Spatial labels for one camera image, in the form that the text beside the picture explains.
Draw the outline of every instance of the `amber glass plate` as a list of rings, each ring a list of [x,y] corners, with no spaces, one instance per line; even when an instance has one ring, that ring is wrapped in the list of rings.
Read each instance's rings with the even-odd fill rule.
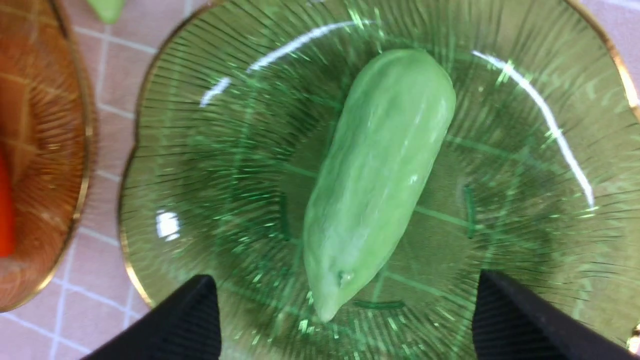
[[[0,259],[0,311],[35,296],[72,238],[88,186],[93,97],[55,1],[0,0],[0,145],[17,250]]]
[[[305,206],[352,80],[397,48],[449,72],[456,116],[390,261],[323,324]],[[637,95],[577,3],[229,0],[165,43],[138,106],[129,273],[152,306],[213,275],[226,356],[471,359],[482,268],[621,346],[637,325]]]

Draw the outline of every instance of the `glass plate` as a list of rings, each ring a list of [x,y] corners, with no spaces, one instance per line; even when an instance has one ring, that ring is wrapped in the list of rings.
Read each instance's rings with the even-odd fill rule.
[[[456,115],[393,256],[323,324],[305,207],[351,82],[397,48],[442,64]],[[574,2],[229,0],[175,32],[141,91],[129,273],[152,306],[213,275],[225,353],[243,359],[473,358],[482,268],[622,345],[640,316],[634,111],[620,57]]]

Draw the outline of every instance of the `green vegetable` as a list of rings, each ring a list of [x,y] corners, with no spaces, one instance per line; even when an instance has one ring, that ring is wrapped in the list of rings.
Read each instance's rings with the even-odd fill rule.
[[[393,253],[455,104],[451,79],[424,51],[385,52],[359,73],[305,215],[305,268],[323,322]]]
[[[100,20],[105,24],[114,24],[120,18],[124,0],[87,0]]]

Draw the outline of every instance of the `pink countertop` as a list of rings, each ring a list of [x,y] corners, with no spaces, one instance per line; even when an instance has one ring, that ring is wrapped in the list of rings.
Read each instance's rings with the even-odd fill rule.
[[[134,105],[157,48],[206,0],[128,0],[115,25],[101,24],[86,0],[63,0],[95,85],[99,160],[87,208],[53,282],[25,306],[0,315],[0,360],[79,359],[148,308],[124,270],[116,202],[133,142]],[[640,0],[584,0],[640,81]]]

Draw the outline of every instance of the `green squash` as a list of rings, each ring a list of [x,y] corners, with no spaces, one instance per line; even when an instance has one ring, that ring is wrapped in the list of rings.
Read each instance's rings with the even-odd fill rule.
[[[321,321],[331,320],[395,250],[455,105],[451,79],[425,51],[387,51],[355,79],[303,228]]]

